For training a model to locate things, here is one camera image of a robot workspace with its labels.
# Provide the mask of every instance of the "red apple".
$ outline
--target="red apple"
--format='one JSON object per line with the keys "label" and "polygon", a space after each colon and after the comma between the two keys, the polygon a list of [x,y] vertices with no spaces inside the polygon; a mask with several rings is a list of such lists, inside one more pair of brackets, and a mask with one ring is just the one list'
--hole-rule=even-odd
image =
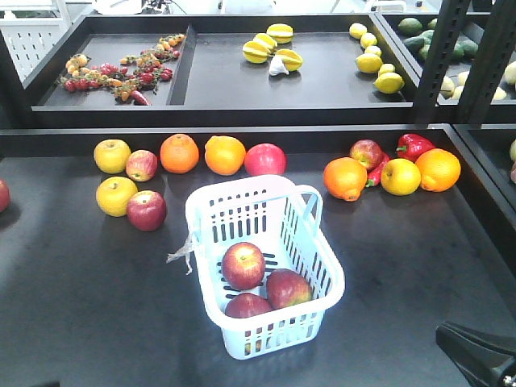
{"label": "red apple", "polygon": [[359,139],[349,151],[352,159],[361,163],[368,171],[375,169],[383,158],[380,145],[371,139]]}
{"label": "red apple", "polygon": [[0,212],[4,211],[10,203],[10,193],[7,183],[0,179]]}
{"label": "red apple", "polygon": [[226,305],[227,316],[233,318],[247,318],[273,310],[268,301],[253,293],[240,293]]}
{"label": "red apple", "polygon": [[154,231],[166,216],[167,204],[159,192],[139,191],[127,202],[127,218],[138,230]]}
{"label": "red apple", "polygon": [[287,268],[277,268],[265,283],[268,301],[274,309],[301,304],[312,299],[312,288],[300,274]]}
{"label": "red apple", "polygon": [[282,175],[287,169],[287,156],[274,144],[258,144],[248,150],[243,166],[251,176]]}
{"label": "red apple", "polygon": [[158,169],[157,156],[144,149],[134,151],[127,159],[126,174],[134,181],[149,181]]}
{"label": "red apple", "polygon": [[252,243],[235,243],[224,253],[222,274],[233,289],[252,289],[264,279],[264,255]]}

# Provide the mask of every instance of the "white pegboard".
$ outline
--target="white pegboard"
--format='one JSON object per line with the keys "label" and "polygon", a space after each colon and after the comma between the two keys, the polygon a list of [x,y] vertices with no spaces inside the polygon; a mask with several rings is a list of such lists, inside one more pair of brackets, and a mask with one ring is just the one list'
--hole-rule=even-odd
{"label": "white pegboard", "polygon": [[0,30],[21,81],[68,30],[62,18],[0,19]]}

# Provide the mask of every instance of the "black metal clamp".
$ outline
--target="black metal clamp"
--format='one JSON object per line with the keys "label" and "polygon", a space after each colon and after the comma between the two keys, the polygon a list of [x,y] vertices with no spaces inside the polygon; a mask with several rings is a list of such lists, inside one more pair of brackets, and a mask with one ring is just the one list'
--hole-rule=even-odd
{"label": "black metal clamp", "polygon": [[516,387],[516,337],[444,322],[437,327],[435,342],[472,387]]}

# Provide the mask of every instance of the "red bell pepper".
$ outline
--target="red bell pepper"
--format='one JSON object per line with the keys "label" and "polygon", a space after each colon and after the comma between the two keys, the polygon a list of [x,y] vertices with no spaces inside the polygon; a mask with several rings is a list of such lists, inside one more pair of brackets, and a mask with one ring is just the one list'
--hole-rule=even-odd
{"label": "red bell pepper", "polygon": [[366,187],[374,187],[380,184],[381,171],[383,171],[389,160],[389,155],[383,152],[383,158],[381,159],[379,165],[377,165],[375,169],[368,173],[368,181],[365,183]]}
{"label": "red bell pepper", "polygon": [[398,140],[396,153],[398,157],[415,162],[424,152],[434,148],[435,145],[429,139],[407,133]]}

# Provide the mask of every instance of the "yellow apple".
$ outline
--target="yellow apple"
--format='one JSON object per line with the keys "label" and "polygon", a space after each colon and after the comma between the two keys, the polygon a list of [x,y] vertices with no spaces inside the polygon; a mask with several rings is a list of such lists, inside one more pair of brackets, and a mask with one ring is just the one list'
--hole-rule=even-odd
{"label": "yellow apple", "polygon": [[127,214],[127,203],[138,192],[133,180],[128,177],[114,176],[104,180],[97,188],[97,204],[110,216]]}
{"label": "yellow apple", "polygon": [[94,159],[104,173],[121,173],[131,155],[129,145],[122,139],[105,139],[94,149]]}
{"label": "yellow apple", "polygon": [[418,166],[410,160],[392,159],[381,170],[380,183],[392,195],[410,195],[419,187],[421,173]]}

